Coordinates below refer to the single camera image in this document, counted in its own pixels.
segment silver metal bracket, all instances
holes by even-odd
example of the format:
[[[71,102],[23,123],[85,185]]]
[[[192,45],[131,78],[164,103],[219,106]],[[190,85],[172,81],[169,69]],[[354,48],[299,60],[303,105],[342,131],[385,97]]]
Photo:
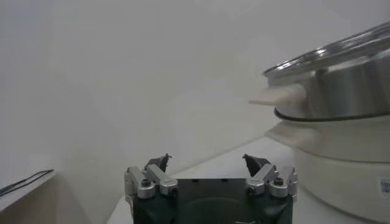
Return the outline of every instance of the silver metal bracket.
[[[283,198],[291,195],[294,201],[297,200],[298,176],[293,167],[284,167],[279,177],[269,183],[271,195]]]
[[[250,194],[260,195],[264,193],[265,184],[278,176],[276,167],[265,164],[253,177],[246,179],[246,186]]]
[[[148,180],[138,167],[129,167],[124,173],[124,179],[126,200],[131,200],[135,195],[143,199],[154,197],[155,184]]]
[[[177,193],[178,181],[169,177],[155,164],[148,165],[146,167],[145,175],[160,185],[160,193],[166,196],[172,196]]]

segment bolt head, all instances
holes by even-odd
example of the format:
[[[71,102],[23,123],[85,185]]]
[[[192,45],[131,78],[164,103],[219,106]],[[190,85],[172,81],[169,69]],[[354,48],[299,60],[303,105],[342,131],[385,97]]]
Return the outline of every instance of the bolt head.
[[[142,187],[149,187],[152,184],[152,182],[148,179],[143,179],[141,182]]]
[[[282,178],[277,177],[277,178],[274,180],[274,184],[275,184],[276,186],[282,186],[282,185],[284,185],[284,181],[283,181]]]
[[[175,181],[172,179],[164,180],[164,184],[173,184]]]
[[[256,179],[256,178],[251,178],[251,179],[249,179],[249,181],[250,181],[251,183],[260,183],[260,180],[259,180],[259,179]]]

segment white shelf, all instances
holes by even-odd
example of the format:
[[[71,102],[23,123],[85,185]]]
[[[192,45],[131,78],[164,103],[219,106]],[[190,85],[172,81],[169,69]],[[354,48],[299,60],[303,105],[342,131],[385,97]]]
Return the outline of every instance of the white shelf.
[[[14,204],[20,198],[26,196],[28,193],[32,192],[37,187],[41,186],[43,183],[47,182],[54,176],[55,176],[55,171],[50,172],[45,176],[39,178],[35,182],[31,183],[30,185],[27,185],[25,187],[22,187],[21,189],[18,189],[14,192],[11,192],[9,194],[0,197],[0,212],[5,210],[5,208],[7,208],[8,206]]]

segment black cable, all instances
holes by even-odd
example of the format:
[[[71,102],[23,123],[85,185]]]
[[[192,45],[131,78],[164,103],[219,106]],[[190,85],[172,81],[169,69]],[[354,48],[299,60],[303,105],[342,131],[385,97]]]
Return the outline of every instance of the black cable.
[[[9,193],[11,193],[13,191],[16,191],[18,189],[21,189],[22,187],[25,187],[27,185],[30,185],[30,184],[34,183],[35,181],[37,181],[38,179],[40,179],[41,177],[43,177],[43,176],[45,176],[45,175],[47,175],[47,174],[49,174],[49,173],[51,173],[53,171],[54,170],[42,170],[42,171],[39,171],[39,172],[37,172],[37,173],[27,177],[26,179],[23,179],[23,180],[20,180],[20,181],[18,181],[16,183],[10,184],[10,185],[0,189],[0,197],[4,196],[6,194],[9,194]],[[35,176],[37,176],[38,174],[41,174],[41,173],[43,173],[43,174],[40,175],[39,177],[37,177],[37,178],[33,179],[32,181],[27,182],[27,183],[17,187],[17,185],[19,185],[19,184],[21,184],[23,182],[26,182],[27,180],[29,180],[29,179],[31,179],[31,178],[33,178],[33,177],[35,177]]]

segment white label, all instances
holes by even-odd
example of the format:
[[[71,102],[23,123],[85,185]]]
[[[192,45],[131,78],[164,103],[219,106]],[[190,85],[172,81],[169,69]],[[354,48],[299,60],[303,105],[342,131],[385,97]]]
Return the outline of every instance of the white label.
[[[380,194],[384,197],[390,197],[390,178],[380,179]]]

